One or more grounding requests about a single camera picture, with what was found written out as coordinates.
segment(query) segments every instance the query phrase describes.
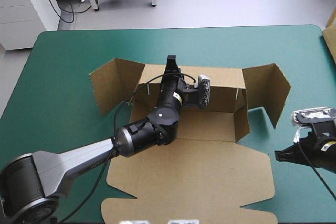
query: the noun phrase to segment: green tabletop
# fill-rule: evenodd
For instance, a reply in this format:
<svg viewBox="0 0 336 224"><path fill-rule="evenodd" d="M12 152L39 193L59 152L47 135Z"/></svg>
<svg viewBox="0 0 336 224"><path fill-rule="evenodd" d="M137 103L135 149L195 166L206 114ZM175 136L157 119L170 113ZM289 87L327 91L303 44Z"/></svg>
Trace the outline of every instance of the green tabletop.
<svg viewBox="0 0 336 224"><path fill-rule="evenodd" d="M280 222L336 221L335 202L311 168L279 163L274 156L274 150L292 144L293 110L336 106L336 67L321 30L312 25L42 33L0 120L0 166L22 153L63 152L109 137L113 111L101 118L89 73L115 57L165 64L171 54L179 65L280 66L292 89L276 130L264 110L256 109L249 112L251 133L239 141L269 154L276 195L248 208L273 212ZM127 122L129 112L123 111L119 125ZM75 181L56 212L59 219L85 197L99 170ZM335 174L321 173L336 191ZM101 202L127 196L109 187L105 177L72 221L102 221Z"/></svg>

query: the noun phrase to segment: black cable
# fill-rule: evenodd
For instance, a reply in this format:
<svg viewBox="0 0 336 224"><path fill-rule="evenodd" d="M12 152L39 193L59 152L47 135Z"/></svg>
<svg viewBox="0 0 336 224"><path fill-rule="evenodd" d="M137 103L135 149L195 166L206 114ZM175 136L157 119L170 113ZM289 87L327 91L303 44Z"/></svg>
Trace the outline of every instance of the black cable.
<svg viewBox="0 0 336 224"><path fill-rule="evenodd" d="M118 109L117 111L115 112L114 114L114 117L113 117L113 127L114 127L114 137L117 138L117 132L116 132L116 129L117 129L117 124L116 124L116 121L117 121L117 115L119 114L121 108L125 105L125 103L130 100L134 95L136 95L140 90L142 90L144 87L146 87L150 82L156 80L157 78L160 78L160 77L163 77L163 76L187 76L191 79L193 79L194 83L196 83L196 80L195 78L193 78L192 76L188 75L188 74L185 74L185 73L164 73L164 74L161 74L159 76L156 76L152 79L150 79L148 82L146 82L144 85L142 85L141 87L139 87L138 89L136 89L133 93L130 94L129 97L127 97L125 100L122 101L122 103L118 106ZM91 189L91 192L85 197L85 199L70 213L68 214L66 217L64 217L60 222L58 222L57 224L62 224L64 223L65 221L67 221L69 218L71 218L85 203L86 201L88 201L88 199L92 196L92 194L95 192L95 189L97 188L98 184L99 184L99 181L105 171L105 168L109 162L109 160L111 158L113 158L113 155L115 154L116 152L116 149L112 149L109 153L109 156L107 157L107 159L104 161L104 165L98 175L98 178L96 180L96 182L94 183L93 185L93 188Z"/></svg>
<svg viewBox="0 0 336 224"><path fill-rule="evenodd" d="M81 10L80 12L70 12L70 11L68 11L68 10L65 10L65 9L63 9L63 8L61 8L61 7L59 7L61 10L63 10L64 12L66 12L66 13L72 13L72 14L80 14L80 13L85 13L85 12L87 12L90 8L91 8L91 5L87 8L87 9L85 9L85 10Z"/></svg>
<svg viewBox="0 0 336 224"><path fill-rule="evenodd" d="M90 5L87 9L82 10L82 11L80 11L80 12L69 12L68 10L65 10L65 9L63 9L63 8L60 7L60 9L63 10L64 12L66 12L66 13L74 13L74 14L85 13L85 12L87 12L90 8L91 8L91 5Z"/></svg>
<svg viewBox="0 0 336 224"><path fill-rule="evenodd" d="M63 18L58 14L58 12L57 12L56 9L54 8L54 6L53 6L51 0L49 0L49 3L51 4L51 6L52 6L52 8L54 9L54 11L55 11L55 13L57 14L57 16L58 16L61 20L63 20L65 23L71 24L72 22L75 21L75 14L74 14L74 13L72 14L72 21L66 21L65 19L63 19Z"/></svg>
<svg viewBox="0 0 336 224"><path fill-rule="evenodd" d="M326 187L326 189L329 191L329 193L331 194L331 196L334 198L334 200L336 200L336 195L331 190L331 188L328 186L328 184L326 183L326 181L324 181L324 179L322 178L322 176L320 175L320 173L316 170L316 168L313 166L313 164L310 162L310 160L308 159L308 157L304 153L303 149L301 148L300 142L298 142L298 145L299 145L300 152L302 153L302 155L304 156L304 158L306 159L306 161L308 162L308 164L310 165L310 167L313 169L313 171L316 173L316 175L322 181L322 183L324 184L324 186Z"/></svg>

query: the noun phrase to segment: black robot arm segment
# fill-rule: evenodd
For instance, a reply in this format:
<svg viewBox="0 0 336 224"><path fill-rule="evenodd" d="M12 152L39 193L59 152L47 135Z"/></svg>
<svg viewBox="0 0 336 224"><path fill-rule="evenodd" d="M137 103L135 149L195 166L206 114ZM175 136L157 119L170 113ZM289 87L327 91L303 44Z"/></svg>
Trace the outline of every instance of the black robot arm segment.
<svg viewBox="0 0 336 224"><path fill-rule="evenodd" d="M155 144L170 144L176 139L182 107L205 109L208 106L208 77L199 76L197 87L187 84L176 64L176 56L168 56L164 74L167 75L160 83L156 107L144 119L118 129L116 148L120 155L129 157Z"/></svg>
<svg viewBox="0 0 336 224"><path fill-rule="evenodd" d="M294 145L282 151L275 151L276 160L310 166L304 153L314 167L336 173L335 119L336 109L334 108L322 107L295 111L292 122L299 126L299 129ZM311 129L308 136L300 138L301 128Z"/></svg>
<svg viewBox="0 0 336 224"><path fill-rule="evenodd" d="M110 158L171 143L176 138L181 108L204 109L209 103L209 78L199 76L197 85L189 85L185 75L189 76L181 73L176 57L168 56L156 107L144 119L120 128L107 140L61 154L38 151L22 155L5 166L0 171L0 224L41 223L55 212L58 199L68 195L77 176L104 163L91 192L63 223L90 198Z"/></svg>

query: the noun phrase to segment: open cardboard box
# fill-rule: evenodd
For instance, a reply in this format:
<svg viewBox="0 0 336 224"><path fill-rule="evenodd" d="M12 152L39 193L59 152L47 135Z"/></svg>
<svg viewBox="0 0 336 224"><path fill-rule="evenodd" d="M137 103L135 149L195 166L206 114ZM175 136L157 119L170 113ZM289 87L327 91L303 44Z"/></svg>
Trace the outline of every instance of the open cardboard box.
<svg viewBox="0 0 336 224"><path fill-rule="evenodd" d="M114 59L91 73L94 96L105 115L134 89L164 72L164 65ZM246 69L180 66L183 73L211 80L206 110L184 108L177 139L111 162L107 182L137 199L106 199L107 224L198 219L202 224L276 224L269 212L240 206L274 196L269 157L236 144L249 133L247 110L264 107L275 127L290 84L276 64ZM144 118L156 104L161 79L133 100L130 121Z"/></svg>

